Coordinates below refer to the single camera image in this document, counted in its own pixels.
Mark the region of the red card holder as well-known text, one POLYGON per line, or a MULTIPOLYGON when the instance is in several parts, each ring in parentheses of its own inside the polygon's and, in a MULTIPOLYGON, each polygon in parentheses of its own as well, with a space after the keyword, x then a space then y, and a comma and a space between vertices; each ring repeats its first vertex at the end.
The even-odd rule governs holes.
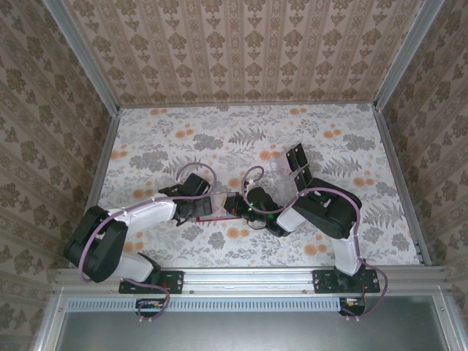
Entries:
POLYGON ((226 221, 226 220, 235 220, 240 219, 240 216, 235 216, 229 213, 223 214, 210 214, 205 216, 199 216, 196 218, 196 222, 219 222, 219 221, 226 221))

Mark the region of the translucent pink credit card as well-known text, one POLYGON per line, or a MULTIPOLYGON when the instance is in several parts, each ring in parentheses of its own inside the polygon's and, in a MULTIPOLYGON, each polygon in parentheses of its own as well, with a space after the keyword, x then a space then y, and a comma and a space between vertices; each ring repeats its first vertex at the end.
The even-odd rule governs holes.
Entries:
POLYGON ((227 213, 227 210, 224 208, 224 205, 226 203, 228 195, 228 193, 219 193, 211 196, 212 214, 215 217, 221 217, 227 213))
POLYGON ((282 197, 286 197, 287 199, 290 199, 297 193, 297 187, 295 185, 295 176, 292 173, 278 174, 276 187, 277 187, 279 195, 281 195, 282 197))
POLYGON ((292 172, 286 154, 280 154, 278 157, 270 158, 269 167, 271 172, 277 176, 288 176, 292 172))

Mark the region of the floral table cover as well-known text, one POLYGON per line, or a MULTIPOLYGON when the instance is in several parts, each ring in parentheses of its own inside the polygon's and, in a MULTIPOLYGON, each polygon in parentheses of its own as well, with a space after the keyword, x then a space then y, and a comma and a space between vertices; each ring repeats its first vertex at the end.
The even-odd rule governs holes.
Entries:
MULTIPOLYGON (((420 262, 368 104, 122 110, 99 204, 144 200, 179 182, 181 168, 218 192, 237 192, 253 166, 268 167, 297 143, 314 176, 361 200, 359 244, 368 262, 420 262)), ((160 223, 129 234, 124 251, 171 268, 316 266, 335 258, 331 240, 310 224, 277 238, 241 219, 160 223)))

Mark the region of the black connector box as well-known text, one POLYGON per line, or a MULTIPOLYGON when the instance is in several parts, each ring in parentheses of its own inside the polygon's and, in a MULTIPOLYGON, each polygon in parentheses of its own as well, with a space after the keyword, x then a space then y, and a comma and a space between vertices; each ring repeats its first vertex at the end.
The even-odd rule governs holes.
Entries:
POLYGON ((339 305, 339 313, 345 317, 359 317, 364 313, 366 308, 364 298, 340 298, 339 305))
POLYGON ((142 298, 135 302, 136 314, 144 318, 155 317, 165 305, 165 298, 142 298))

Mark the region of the aluminium mounting rail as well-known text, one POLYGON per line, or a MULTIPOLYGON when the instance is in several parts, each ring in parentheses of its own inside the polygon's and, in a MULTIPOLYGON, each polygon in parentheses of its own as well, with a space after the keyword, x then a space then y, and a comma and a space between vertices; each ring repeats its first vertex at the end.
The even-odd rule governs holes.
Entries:
MULTIPOLYGON (((192 296, 260 296, 313 295, 312 272, 323 267, 292 268, 182 268, 182 295, 192 296)), ((436 295, 450 292, 444 269, 426 265, 397 265, 381 267, 388 277, 388 288, 377 274, 380 289, 388 296, 436 295)), ((101 283, 83 283, 75 269, 60 269, 52 293, 105 296, 118 293, 120 279, 101 283)))

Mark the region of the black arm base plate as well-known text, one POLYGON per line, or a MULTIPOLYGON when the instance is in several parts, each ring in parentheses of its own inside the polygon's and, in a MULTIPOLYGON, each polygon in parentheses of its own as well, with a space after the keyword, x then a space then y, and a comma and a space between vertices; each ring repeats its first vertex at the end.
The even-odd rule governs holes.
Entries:
POLYGON ((312 276, 316 294, 380 292, 379 279, 374 270, 364 269, 353 276, 335 269, 316 270, 312 276))
POLYGON ((183 271, 157 271, 151 273, 143 282, 131 283, 127 279, 120 282, 118 292, 120 294, 164 294, 163 291, 148 287, 159 286, 166 289, 170 294, 181 294, 184 285, 183 271))

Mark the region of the aluminium rear rail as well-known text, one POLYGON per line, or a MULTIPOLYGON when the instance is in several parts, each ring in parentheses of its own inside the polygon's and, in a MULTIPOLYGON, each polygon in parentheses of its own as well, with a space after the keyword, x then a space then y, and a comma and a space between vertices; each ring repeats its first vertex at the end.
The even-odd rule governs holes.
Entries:
POLYGON ((119 110, 124 109, 145 109, 145 108, 179 108, 179 107, 235 107, 235 106, 302 106, 302 105, 371 105, 373 101, 289 101, 289 102, 201 102, 191 104, 161 104, 161 105, 120 105, 119 110))

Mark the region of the aluminium side rail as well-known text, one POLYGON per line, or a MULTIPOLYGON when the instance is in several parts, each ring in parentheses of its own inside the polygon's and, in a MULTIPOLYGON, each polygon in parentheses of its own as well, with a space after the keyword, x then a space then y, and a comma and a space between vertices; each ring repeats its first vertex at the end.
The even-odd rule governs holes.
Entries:
POLYGON ((385 117, 381 110, 378 110, 374 105, 371 105, 374 119, 376 121, 377 128, 380 133, 385 153, 387 154, 388 163, 393 175, 393 179, 396 185, 396 189, 399 193, 401 206, 407 219, 409 231, 412 235, 414 246, 418 249, 418 256, 420 261, 424 265, 433 265, 427 245, 425 243, 422 230, 419 225, 417 215, 415 213, 414 206, 404 180, 404 176, 399 164, 396 150, 393 145, 393 141, 388 130, 388 126, 385 122, 385 117))
POLYGON ((102 153, 99 158, 99 163, 97 165, 96 173, 94 180, 91 186, 91 190, 88 195, 88 200, 86 203, 86 210, 94 205, 99 204, 100 195, 102 193, 102 187, 105 182, 105 176, 107 172, 107 167, 111 158, 113 151, 113 146, 116 140, 118 126, 120 123, 120 115, 115 114, 110 120, 110 126, 107 131, 105 142, 103 144, 102 153))

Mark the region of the aluminium corner post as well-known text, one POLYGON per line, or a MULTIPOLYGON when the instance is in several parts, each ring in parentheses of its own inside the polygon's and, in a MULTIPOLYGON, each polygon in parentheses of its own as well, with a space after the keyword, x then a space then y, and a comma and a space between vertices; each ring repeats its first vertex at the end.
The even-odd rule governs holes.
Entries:
POLYGON ((80 62, 99 98, 109 112, 110 117, 116 117, 118 115, 119 103, 107 83, 103 71, 99 68, 97 61, 93 57, 90 45, 86 43, 83 35, 80 33, 64 1, 43 0, 43 2, 80 62))
POLYGON ((374 106, 377 110, 382 110, 391 98, 444 2, 445 0, 425 0, 422 4, 374 98, 374 106))

